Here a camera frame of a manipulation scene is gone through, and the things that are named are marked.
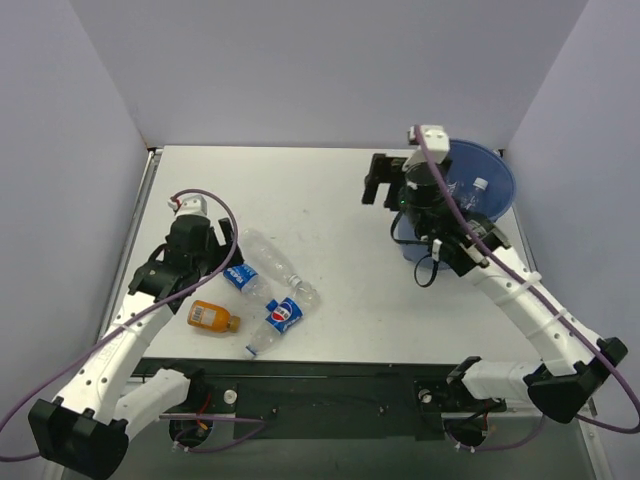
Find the clear bottle white cap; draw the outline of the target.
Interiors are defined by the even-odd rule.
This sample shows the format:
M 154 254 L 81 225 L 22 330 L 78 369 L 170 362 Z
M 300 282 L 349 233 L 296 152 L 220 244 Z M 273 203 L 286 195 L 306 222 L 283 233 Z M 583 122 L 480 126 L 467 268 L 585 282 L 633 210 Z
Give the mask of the clear bottle white cap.
M 470 185 L 462 181 L 454 181 L 448 185 L 452 195 L 461 210 L 475 212 L 483 203 L 488 181 L 477 177 Z

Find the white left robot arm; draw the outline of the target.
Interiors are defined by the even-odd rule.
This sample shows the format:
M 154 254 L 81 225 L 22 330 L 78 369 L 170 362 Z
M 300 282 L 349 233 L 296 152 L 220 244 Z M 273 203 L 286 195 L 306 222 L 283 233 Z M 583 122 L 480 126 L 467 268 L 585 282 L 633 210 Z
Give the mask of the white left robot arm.
M 163 370 L 146 387 L 124 395 L 127 381 L 154 337 L 185 297 L 240 260 L 237 222 L 212 226 L 203 213 L 176 215 L 163 244 L 138 267 L 105 335 L 53 400 L 37 400 L 28 421 L 42 458 L 91 479 L 109 478 L 130 440 L 166 409 L 192 412 L 204 384 Z

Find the small Pepsi bottle blue cap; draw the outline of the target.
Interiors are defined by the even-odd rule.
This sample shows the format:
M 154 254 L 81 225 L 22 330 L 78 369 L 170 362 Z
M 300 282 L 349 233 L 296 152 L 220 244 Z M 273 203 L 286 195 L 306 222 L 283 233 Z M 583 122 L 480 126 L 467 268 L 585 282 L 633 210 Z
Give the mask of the small Pepsi bottle blue cap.
M 272 312 L 278 305 L 269 282 L 248 264 L 226 268 L 223 276 L 245 298 L 264 307 L 268 312 Z

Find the blue plastic bin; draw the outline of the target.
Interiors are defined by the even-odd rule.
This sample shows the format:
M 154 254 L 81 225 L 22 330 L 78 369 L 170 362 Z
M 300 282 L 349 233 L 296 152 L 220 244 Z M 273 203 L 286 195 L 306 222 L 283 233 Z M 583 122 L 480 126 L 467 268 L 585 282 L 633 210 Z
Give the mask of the blue plastic bin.
M 399 191 L 394 195 L 397 215 L 390 235 L 403 256 L 418 265 L 466 271 L 474 265 L 467 256 L 473 246 L 467 231 L 473 230 L 489 247 L 498 245 L 495 221 L 514 202 L 515 177 L 498 154 L 468 140 L 451 140 L 436 167 L 465 224 L 459 224 L 417 150 L 400 160 L 399 179 L 392 184 Z

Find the large Pepsi bottle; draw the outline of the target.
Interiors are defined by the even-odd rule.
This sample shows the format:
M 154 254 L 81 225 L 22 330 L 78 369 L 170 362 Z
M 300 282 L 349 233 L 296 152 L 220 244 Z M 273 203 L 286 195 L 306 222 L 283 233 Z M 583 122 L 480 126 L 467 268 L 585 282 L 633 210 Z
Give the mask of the large Pepsi bottle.
M 312 315 L 319 305 L 318 291 L 309 282 L 300 282 L 252 333 L 245 346 L 245 357 L 254 360 L 275 348 L 294 325 Z

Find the orange juice bottle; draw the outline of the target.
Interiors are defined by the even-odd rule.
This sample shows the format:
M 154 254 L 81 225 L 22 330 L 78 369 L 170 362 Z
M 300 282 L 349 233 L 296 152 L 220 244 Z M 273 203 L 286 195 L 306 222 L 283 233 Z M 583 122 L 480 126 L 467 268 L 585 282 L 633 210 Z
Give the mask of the orange juice bottle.
M 197 300 L 191 306 L 187 323 L 214 333 L 236 333 L 241 319 L 221 306 Z

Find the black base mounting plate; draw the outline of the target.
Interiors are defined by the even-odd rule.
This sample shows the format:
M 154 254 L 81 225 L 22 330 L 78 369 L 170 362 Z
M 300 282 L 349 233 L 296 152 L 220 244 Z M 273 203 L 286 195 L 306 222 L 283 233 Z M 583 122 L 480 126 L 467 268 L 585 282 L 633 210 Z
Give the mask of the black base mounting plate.
M 161 368 L 195 378 L 175 412 L 240 417 L 236 438 L 258 419 L 266 425 L 261 439 L 440 440 L 447 415 L 479 431 L 486 413 L 506 409 L 500 400 L 452 393 L 448 364 L 143 359 L 133 376 L 147 382 Z

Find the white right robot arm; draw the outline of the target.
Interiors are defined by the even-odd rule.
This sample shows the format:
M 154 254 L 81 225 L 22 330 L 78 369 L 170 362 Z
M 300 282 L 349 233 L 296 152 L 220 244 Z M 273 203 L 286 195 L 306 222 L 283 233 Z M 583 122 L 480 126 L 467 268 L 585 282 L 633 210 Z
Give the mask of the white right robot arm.
M 529 270 L 504 232 L 486 215 L 462 208 L 442 193 L 436 178 L 450 159 L 407 165 L 405 158 L 376 153 L 364 178 L 362 202 L 371 205 L 382 184 L 384 206 L 406 218 L 414 244 L 482 292 L 537 352 L 533 364 L 491 362 L 472 356 L 447 378 L 449 402 L 468 409 L 485 400 L 533 404 L 543 415 L 569 423 L 628 353 L 616 337 L 585 327 Z

